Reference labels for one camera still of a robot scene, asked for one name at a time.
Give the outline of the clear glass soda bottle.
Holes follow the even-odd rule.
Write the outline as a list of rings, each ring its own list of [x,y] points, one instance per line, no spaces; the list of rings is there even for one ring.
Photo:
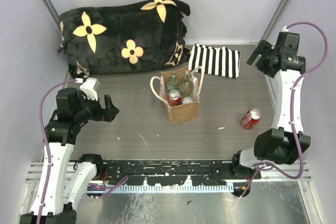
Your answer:
[[[167,88],[168,92],[170,92],[171,90],[179,90],[180,89],[180,81],[179,81],[176,74],[172,74],[170,76],[169,80],[167,81],[166,88]]]
[[[189,97],[193,92],[193,82],[192,82],[192,75],[187,73],[185,75],[184,81],[180,85],[180,93],[182,97]]]

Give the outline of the purple Fanta can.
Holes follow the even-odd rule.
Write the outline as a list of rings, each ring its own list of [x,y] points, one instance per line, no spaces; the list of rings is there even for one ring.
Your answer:
[[[184,97],[182,99],[182,104],[189,104],[189,103],[193,103],[193,99],[191,97]]]

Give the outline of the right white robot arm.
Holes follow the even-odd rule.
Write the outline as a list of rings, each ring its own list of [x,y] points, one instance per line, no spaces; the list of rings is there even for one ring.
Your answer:
[[[300,97],[306,60],[298,56],[300,36],[283,30],[274,45],[261,40],[248,65],[275,80],[277,97],[271,128],[257,136],[254,147],[232,157],[230,173],[237,179],[252,175],[257,167],[291,165],[299,160],[311,143],[304,134],[300,116]]]

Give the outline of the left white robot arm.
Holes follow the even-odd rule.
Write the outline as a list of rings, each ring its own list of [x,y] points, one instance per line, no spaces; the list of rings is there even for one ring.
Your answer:
[[[105,174],[99,154],[83,154],[69,184],[65,183],[67,168],[76,139],[90,120],[112,122],[119,109],[109,95],[101,106],[97,96],[76,88],[64,88],[56,95],[57,108],[47,126],[43,127],[45,157],[39,187],[30,212],[20,223],[75,223],[77,207],[91,180]]]

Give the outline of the red cola can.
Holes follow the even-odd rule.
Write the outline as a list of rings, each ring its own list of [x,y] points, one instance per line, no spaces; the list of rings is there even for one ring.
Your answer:
[[[170,90],[167,95],[167,101],[170,106],[177,106],[181,104],[181,94],[178,90]]]

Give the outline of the red Coca-Cola can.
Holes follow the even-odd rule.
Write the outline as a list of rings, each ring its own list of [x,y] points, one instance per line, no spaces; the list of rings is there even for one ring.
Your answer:
[[[243,128],[252,129],[261,119],[261,112],[257,108],[250,109],[242,118],[241,125]]]

